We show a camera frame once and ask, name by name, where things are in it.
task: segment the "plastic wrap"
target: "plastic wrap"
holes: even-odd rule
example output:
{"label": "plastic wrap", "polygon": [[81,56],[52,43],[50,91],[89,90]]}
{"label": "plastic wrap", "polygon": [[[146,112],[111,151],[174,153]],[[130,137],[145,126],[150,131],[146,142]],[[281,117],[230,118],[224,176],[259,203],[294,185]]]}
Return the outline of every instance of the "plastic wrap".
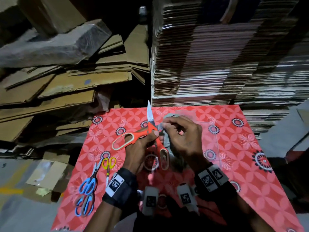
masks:
{"label": "plastic wrap", "polygon": [[41,39],[37,31],[31,29],[17,41],[0,48],[0,67],[77,64],[89,59],[111,34],[100,19],[48,40]]}

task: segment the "person's right hand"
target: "person's right hand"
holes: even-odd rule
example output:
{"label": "person's right hand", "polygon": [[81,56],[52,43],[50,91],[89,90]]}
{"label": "person's right hand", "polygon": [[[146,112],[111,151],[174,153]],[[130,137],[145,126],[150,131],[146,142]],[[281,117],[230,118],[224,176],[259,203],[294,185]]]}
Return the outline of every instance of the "person's right hand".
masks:
{"label": "person's right hand", "polygon": [[168,133],[175,149],[195,172],[203,171],[209,167],[209,161],[203,156],[202,126],[185,116],[167,117],[163,120],[162,126]]}

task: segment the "red table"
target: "red table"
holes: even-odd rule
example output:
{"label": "red table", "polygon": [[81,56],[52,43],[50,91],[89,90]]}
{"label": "red table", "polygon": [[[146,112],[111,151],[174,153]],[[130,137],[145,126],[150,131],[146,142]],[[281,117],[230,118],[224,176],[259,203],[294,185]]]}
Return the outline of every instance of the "red table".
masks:
{"label": "red table", "polygon": [[[152,111],[156,124],[162,122],[165,115],[175,113],[176,110],[194,114],[198,122],[210,122],[202,123],[204,156],[221,165],[239,195],[275,231],[304,231],[238,105],[154,107]],[[112,150],[111,143],[125,131],[137,131],[147,126],[146,120],[146,108],[111,109],[110,112],[93,119],[52,230],[82,231],[86,227],[94,212],[85,218],[75,216],[75,201],[80,196],[78,187],[91,175],[94,163],[100,160],[102,154],[114,156],[117,160],[110,172],[111,175],[121,168],[125,160],[125,151]],[[102,167],[97,178],[95,210],[105,192],[106,170]],[[194,185],[193,178],[194,173],[191,169],[186,169],[183,173],[171,170],[151,173],[144,169],[137,176],[139,189],[144,190],[145,186],[149,185],[159,188],[161,196],[156,213],[166,216],[169,216],[169,212],[164,205],[165,195],[172,196],[180,203],[176,187],[183,182]],[[196,200],[199,205],[209,209],[200,208],[201,213],[216,222],[225,223],[214,202],[206,202],[198,197]]]}

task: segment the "concrete floor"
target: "concrete floor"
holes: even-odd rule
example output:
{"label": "concrete floor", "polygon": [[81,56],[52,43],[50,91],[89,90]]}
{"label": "concrete floor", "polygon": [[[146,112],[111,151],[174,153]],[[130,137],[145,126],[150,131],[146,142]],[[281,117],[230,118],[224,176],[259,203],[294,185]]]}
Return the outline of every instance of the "concrete floor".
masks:
{"label": "concrete floor", "polygon": [[[25,167],[26,160],[0,159],[0,189],[11,184],[12,188],[21,188],[30,177],[38,162],[33,161],[19,179],[12,179],[13,174]],[[20,193],[2,194],[0,191],[0,232],[48,232],[57,214],[58,203],[39,203],[24,198]],[[309,214],[299,214],[298,218],[309,232]]]}

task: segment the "person's left hand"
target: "person's left hand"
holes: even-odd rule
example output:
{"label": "person's left hand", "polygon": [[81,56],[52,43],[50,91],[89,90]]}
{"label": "person's left hand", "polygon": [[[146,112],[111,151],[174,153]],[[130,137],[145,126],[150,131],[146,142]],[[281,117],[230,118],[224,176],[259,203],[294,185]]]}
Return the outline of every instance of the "person's left hand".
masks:
{"label": "person's left hand", "polygon": [[[144,131],[147,128],[142,128],[137,132]],[[137,174],[143,168],[143,162],[145,160],[145,151],[147,147],[154,144],[154,141],[159,136],[159,131],[154,131],[147,136],[138,139],[134,144],[130,144],[126,147],[126,159],[123,164],[123,168],[130,170],[133,174]],[[130,135],[125,136],[125,142],[131,139]]]}

